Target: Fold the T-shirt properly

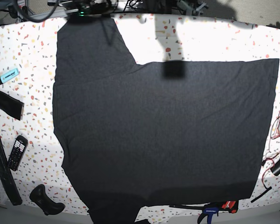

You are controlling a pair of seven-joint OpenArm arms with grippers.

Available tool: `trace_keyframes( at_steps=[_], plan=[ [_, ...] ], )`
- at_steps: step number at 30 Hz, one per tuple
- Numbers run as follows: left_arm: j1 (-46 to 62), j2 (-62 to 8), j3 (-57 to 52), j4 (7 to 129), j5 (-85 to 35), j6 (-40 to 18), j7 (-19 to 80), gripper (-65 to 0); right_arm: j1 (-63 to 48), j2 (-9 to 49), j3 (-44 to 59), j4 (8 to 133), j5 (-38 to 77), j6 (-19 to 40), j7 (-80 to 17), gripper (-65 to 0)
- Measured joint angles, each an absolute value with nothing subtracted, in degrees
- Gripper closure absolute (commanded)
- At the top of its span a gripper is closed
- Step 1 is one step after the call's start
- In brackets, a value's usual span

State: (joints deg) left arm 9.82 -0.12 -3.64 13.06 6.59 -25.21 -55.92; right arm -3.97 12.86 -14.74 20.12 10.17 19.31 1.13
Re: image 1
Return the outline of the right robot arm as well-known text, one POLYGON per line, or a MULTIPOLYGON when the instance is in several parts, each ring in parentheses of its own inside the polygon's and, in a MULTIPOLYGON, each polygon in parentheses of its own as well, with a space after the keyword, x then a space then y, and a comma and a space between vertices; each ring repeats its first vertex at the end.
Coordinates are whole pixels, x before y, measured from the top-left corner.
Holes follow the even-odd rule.
POLYGON ((112 14, 117 10, 117 0, 54 0, 52 9, 44 17, 29 15, 27 6, 19 6, 18 1, 10 0, 7 11, 13 18, 20 18, 21 21, 40 23, 55 15, 58 7, 61 7, 67 17, 89 16, 97 14, 112 14))

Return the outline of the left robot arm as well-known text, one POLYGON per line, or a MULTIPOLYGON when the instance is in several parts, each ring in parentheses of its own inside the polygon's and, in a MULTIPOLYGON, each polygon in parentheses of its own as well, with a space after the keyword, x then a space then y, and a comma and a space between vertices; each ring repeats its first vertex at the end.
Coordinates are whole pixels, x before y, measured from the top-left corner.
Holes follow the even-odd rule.
POLYGON ((204 9, 209 9, 208 4, 202 0, 178 0, 176 5, 183 15, 191 16, 200 16, 204 9))

